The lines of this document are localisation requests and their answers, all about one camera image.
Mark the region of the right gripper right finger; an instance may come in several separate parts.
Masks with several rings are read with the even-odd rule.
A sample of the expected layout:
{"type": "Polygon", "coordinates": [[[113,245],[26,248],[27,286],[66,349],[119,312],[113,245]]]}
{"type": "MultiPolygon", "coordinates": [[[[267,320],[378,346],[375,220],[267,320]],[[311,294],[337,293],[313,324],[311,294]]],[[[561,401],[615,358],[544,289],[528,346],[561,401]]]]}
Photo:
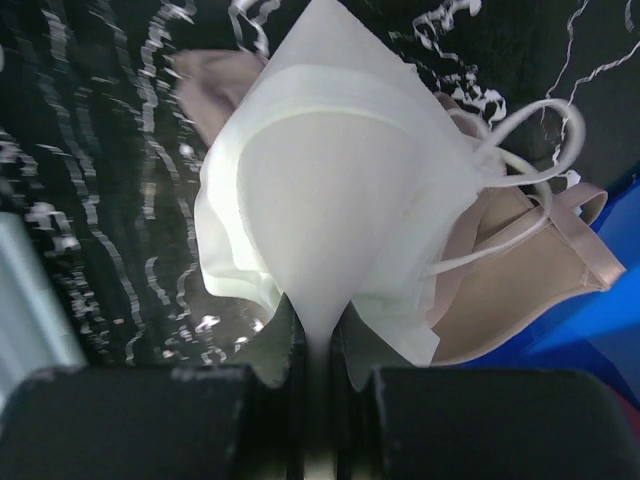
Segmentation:
{"type": "Polygon", "coordinates": [[[624,479],[628,423],[571,370],[419,368],[353,306],[332,335],[341,479],[624,479]]]}

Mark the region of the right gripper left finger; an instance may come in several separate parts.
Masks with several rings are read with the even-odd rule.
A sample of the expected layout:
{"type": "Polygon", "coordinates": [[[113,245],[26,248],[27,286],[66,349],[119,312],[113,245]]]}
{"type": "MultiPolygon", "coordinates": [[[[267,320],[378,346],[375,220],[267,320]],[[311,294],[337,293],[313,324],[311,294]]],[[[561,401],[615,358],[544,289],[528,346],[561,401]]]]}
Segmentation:
{"type": "Polygon", "coordinates": [[[1,415],[5,479],[300,479],[305,337],[291,302],[225,363],[40,369],[1,415]]]}

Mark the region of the grey beige garment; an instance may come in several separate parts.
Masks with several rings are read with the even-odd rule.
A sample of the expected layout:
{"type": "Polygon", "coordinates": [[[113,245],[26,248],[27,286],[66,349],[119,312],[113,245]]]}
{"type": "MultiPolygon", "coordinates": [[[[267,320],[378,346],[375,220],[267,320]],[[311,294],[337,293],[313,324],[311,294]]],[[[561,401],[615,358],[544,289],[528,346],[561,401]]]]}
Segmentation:
{"type": "MultiPolygon", "coordinates": [[[[184,51],[173,62],[182,77],[178,103],[211,147],[266,62],[226,50],[184,51]]],[[[481,193],[454,225],[443,247],[445,259],[524,233],[542,220],[539,195],[527,196],[517,187],[481,193]]],[[[404,341],[394,326],[393,338],[385,342],[417,366],[462,364],[503,346],[558,303],[609,290],[625,267],[591,229],[607,192],[578,183],[551,199],[550,217],[529,237],[435,276],[433,306],[418,317],[418,326],[431,335],[427,340],[410,345],[418,334],[404,341]]]]}

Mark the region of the white bra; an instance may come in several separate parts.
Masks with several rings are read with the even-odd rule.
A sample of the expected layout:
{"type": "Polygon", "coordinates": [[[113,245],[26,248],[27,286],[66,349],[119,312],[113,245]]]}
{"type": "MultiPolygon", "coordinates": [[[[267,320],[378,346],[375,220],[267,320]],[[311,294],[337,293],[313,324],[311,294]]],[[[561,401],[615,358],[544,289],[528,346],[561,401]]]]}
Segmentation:
{"type": "Polygon", "coordinates": [[[478,138],[343,5],[313,1],[209,148],[194,206],[206,290],[274,311],[287,297],[313,365],[339,317],[362,320],[416,366],[460,216],[489,188],[538,185],[576,160],[579,111],[531,103],[478,138]]]}

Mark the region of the mint green suitcase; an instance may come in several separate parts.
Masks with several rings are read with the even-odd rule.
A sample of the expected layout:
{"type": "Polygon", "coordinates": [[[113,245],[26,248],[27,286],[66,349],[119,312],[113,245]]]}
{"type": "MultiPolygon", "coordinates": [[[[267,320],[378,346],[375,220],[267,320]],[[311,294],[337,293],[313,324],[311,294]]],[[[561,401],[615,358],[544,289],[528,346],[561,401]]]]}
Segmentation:
{"type": "Polygon", "coordinates": [[[16,214],[1,214],[1,403],[33,372],[86,357],[16,214]]]}

